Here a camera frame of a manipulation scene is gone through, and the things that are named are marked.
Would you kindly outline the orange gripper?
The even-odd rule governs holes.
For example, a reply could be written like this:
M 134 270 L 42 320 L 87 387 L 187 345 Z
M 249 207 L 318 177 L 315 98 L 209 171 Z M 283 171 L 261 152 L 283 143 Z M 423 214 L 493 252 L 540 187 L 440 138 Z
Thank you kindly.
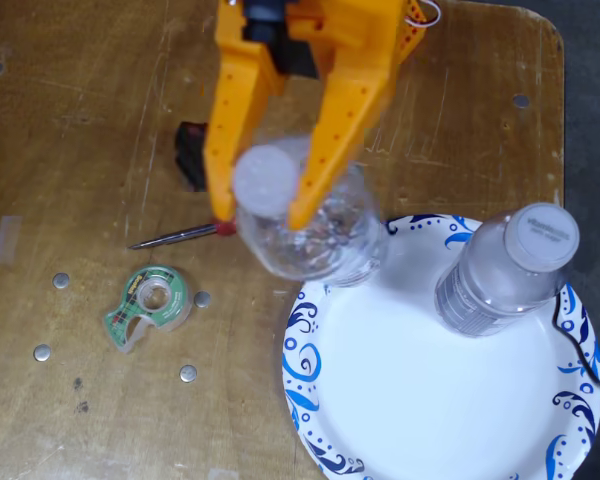
M 230 220 L 237 159 L 250 148 L 269 98 L 288 75 L 326 77 L 318 123 L 296 197 L 291 229 L 308 226 L 362 148 L 395 87 L 403 1 L 220 1 L 221 53 L 204 167 L 214 216 Z

